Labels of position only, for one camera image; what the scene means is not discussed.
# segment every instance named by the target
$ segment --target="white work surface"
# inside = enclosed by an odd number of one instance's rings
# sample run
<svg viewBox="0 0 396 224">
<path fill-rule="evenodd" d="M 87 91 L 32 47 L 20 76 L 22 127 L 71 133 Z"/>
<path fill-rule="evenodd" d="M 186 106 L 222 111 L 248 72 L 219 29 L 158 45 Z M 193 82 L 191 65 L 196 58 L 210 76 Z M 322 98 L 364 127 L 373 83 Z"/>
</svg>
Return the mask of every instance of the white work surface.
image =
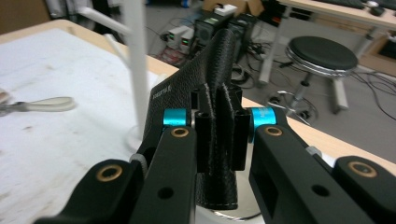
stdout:
<svg viewBox="0 0 396 224">
<path fill-rule="evenodd" d="M 153 85 L 158 76 L 148 76 Z M 0 117 L 0 223 L 58 214 L 92 166 L 134 153 L 126 143 L 136 124 L 129 71 L 107 51 L 56 29 L 8 42 L 0 45 L 0 88 L 11 101 L 70 96 L 77 103 L 66 112 Z M 237 176 L 239 189 L 248 189 L 238 195 L 240 205 L 255 211 L 247 176 L 248 168 Z M 234 222 L 197 207 L 196 223 Z"/>
</svg>

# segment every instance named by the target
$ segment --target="power supply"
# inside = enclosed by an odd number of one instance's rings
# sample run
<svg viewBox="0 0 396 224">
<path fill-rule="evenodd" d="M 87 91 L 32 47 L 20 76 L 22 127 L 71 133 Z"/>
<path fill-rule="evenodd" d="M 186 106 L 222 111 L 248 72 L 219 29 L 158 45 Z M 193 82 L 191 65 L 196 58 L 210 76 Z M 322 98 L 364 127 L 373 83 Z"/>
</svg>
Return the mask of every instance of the power supply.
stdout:
<svg viewBox="0 0 396 224">
<path fill-rule="evenodd" d="M 248 43 L 251 39 L 251 33 L 253 32 L 253 27 L 256 21 L 256 17 L 250 14 L 240 14 L 238 17 L 233 18 L 228 23 L 227 28 L 233 31 L 236 39 L 235 51 L 233 55 L 233 59 L 236 62 L 241 59 L 248 48 Z"/>
<path fill-rule="evenodd" d="M 181 36 L 180 42 L 180 51 L 184 54 L 188 54 L 190 52 L 190 47 L 192 45 L 192 41 L 194 38 L 194 30 L 190 29 L 184 35 Z"/>
<path fill-rule="evenodd" d="M 227 23 L 232 17 L 233 14 L 220 16 L 214 12 L 206 11 L 204 16 L 195 21 L 194 36 L 198 38 L 198 45 L 206 46 L 218 30 L 227 27 Z"/>
<path fill-rule="evenodd" d="M 168 43 L 167 46 L 171 49 L 178 49 L 181 41 L 181 37 L 191 28 L 187 26 L 179 26 L 168 31 Z"/>
</svg>

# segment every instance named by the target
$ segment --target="blue ring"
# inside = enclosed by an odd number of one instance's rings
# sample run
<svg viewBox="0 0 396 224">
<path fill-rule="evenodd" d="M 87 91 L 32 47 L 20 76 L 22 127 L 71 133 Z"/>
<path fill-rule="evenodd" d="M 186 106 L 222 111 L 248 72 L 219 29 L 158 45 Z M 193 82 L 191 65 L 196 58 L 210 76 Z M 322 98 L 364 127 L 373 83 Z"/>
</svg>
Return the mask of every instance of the blue ring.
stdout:
<svg viewBox="0 0 396 224">
<path fill-rule="evenodd" d="M 187 126 L 186 109 L 165 109 L 163 126 Z"/>
<path fill-rule="evenodd" d="M 253 133 L 249 143 L 254 141 L 256 129 L 263 124 L 276 124 L 276 116 L 272 107 L 251 107 L 251 121 L 253 125 Z"/>
</svg>

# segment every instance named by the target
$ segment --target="table leg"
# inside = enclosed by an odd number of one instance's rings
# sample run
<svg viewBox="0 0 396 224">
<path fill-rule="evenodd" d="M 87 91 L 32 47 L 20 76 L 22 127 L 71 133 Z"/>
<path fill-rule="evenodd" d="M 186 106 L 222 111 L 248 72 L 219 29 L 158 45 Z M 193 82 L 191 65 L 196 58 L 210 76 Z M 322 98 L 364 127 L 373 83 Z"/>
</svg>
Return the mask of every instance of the table leg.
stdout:
<svg viewBox="0 0 396 224">
<path fill-rule="evenodd" d="M 285 10 L 285 12 L 283 13 L 283 16 L 282 16 L 282 21 L 279 24 L 279 27 L 278 27 L 277 32 L 276 32 L 276 36 L 275 36 L 275 40 L 274 40 L 273 46 L 271 47 L 270 52 L 265 57 L 265 61 L 262 64 L 262 70 L 260 72 L 260 77 L 259 77 L 259 81 L 262 84 L 268 84 L 268 82 L 270 80 L 272 63 L 273 63 L 273 59 L 274 59 L 274 56 L 275 56 L 275 53 L 276 53 L 278 40 L 282 36 L 282 31 L 283 31 L 283 29 L 286 26 L 286 21 L 289 18 L 290 12 L 291 12 L 291 7 L 286 7 L 286 10 Z"/>
<path fill-rule="evenodd" d="M 364 51 L 366 51 L 367 47 L 369 47 L 369 45 L 373 42 L 374 34 L 377 32 L 377 30 L 378 30 L 377 27 L 373 27 L 373 29 L 369 31 L 366 37 L 364 37 L 362 41 L 358 44 L 358 46 L 353 50 L 356 57 L 359 58 L 364 53 Z M 338 112 L 339 110 L 347 110 L 348 105 L 347 105 L 346 91 L 344 87 L 344 79 L 343 78 L 334 79 L 333 87 L 336 98 L 335 113 Z"/>
</svg>

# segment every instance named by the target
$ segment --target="scissors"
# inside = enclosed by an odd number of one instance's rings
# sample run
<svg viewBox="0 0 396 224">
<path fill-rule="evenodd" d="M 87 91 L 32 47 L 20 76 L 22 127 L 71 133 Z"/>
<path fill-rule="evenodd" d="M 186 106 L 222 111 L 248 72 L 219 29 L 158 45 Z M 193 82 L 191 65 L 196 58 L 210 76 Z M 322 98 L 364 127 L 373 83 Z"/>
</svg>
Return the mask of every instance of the scissors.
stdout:
<svg viewBox="0 0 396 224">
<path fill-rule="evenodd" d="M 35 102 L 17 102 L 12 105 L 0 104 L 0 116 L 12 112 L 42 111 L 61 112 L 73 109 L 76 106 L 72 97 L 55 97 Z"/>
</svg>

